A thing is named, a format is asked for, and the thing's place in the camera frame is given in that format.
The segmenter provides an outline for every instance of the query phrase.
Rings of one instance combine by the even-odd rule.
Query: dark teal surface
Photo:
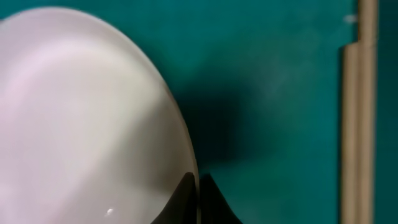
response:
[[[121,29],[177,99],[200,171],[243,223],[338,221],[338,50],[352,0],[2,0],[69,6]]]
[[[398,223],[398,2],[379,0],[375,224]]]

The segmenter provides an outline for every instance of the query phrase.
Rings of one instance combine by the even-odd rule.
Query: wooden edge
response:
[[[354,43],[344,48],[343,55],[341,224],[357,221],[358,75],[358,43]]]
[[[373,223],[377,0],[359,0],[358,223]]]

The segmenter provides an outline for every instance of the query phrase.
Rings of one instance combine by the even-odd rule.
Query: wooden strip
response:
[[[343,62],[341,130],[341,224],[357,222],[358,43],[347,45]]]
[[[373,223],[377,0],[359,1],[358,223]]]

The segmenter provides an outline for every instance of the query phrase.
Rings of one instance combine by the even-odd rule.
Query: white spot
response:
[[[112,214],[112,212],[113,212],[113,208],[109,208],[108,211],[106,211],[106,213],[105,213],[105,217],[110,216]]]
[[[344,17],[344,22],[352,24],[355,22],[358,22],[358,16],[357,15],[347,15]]]

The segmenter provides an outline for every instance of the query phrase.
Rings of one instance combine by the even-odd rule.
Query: plate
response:
[[[73,9],[0,24],[0,223],[150,223],[186,172],[185,123],[150,60]]]

